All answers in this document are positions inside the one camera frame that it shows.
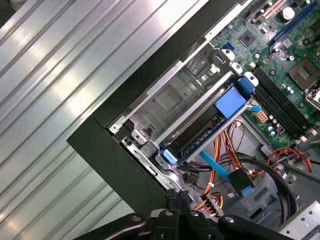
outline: aluminum surface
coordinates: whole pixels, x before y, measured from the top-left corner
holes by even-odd
[[[0,239],[131,212],[66,139],[208,0],[28,0],[0,29]]]
[[[304,206],[287,222],[285,222],[279,233],[286,235],[295,240],[301,240],[308,233],[314,230],[315,236],[308,236],[307,239],[317,240],[320,237],[320,203],[313,203]]]
[[[199,51],[210,43],[210,41],[225,28],[236,16],[239,15],[253,0],[246,0],[242,5],[236,4],[225,16],[218,21],[213,28],[204,36],[205,41],[188,56],[183,62],[180,60],[169,69],[145,94],[143,100],[133,109],[128,108],[125,114],[118,117],[117,121],[109,128],[112,133],[117,133],[122,125],[142,106],[144,105],[160,88],[164,86],[183,66],[185,66]]]

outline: capacitor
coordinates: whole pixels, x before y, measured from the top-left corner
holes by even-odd
[[[282,10],[282,17],[286,21],[292,20],[295,17],[295,15],[295,10],[293,10],[292,7],[287,6]]]
[[[263,34],[267,34],[267,33],[268,33],[268,30],[267,30],[265,27],[262,27],[262,28],[261,28],[261,32],[262,32]]]
[[[288,60],[288,61],[293,61],[293,60],[295,60],[295,57],[291,55],[291,56],[289,56],[289,57],[287,58],[287,60]]]

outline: corrugated metal sheet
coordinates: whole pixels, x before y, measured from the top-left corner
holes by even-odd
[[[132,211],[66,139],[206,2],[29,0],[0,29],[1,240],[72,239]]]

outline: sata port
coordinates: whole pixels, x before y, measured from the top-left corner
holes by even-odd
[[[230,42],[227,42],[224,46],[225,46],[227,49],[235,50],[235,47],[234,47]]]

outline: circuit board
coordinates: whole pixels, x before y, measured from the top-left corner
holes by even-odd
[[[250,71],[256,65],[267,74],[275,85],[286,95],[303,116],[315,126],[320,125],[319,111],[306,101],[303,89],[299,86],[289,72],[306,58],[320,70],[320,41],[316,41],[316,35],[310,28],[317,18],[320,18],[320,4],[300,20],[294,28],[288,32],[275,46],[277,51],[271,52],[271,41],[277,34],[286,28],[289,22],[281,19],[281,10],[295,4],[294,0],[288,0],[272,17],[264,22],[248,23],[248,15],[260,0],[254,0],[247,10],[243,11],[232,21],[219,35],[212,40],[212,45],[219,48],[232,49],[236,55],[236,61]],[[295,16],[299,15],[308,6],[298,5],[294,8]],[[262,107],[262,111],[269,116],[270,113]],[[258,127],[258,129],[276,147],[288,147],[297,142],[286,131],[274,136],[270,135],[268,128],[272,122],[268,119],[261,122],[253,113],[247,113],[247,117]]]

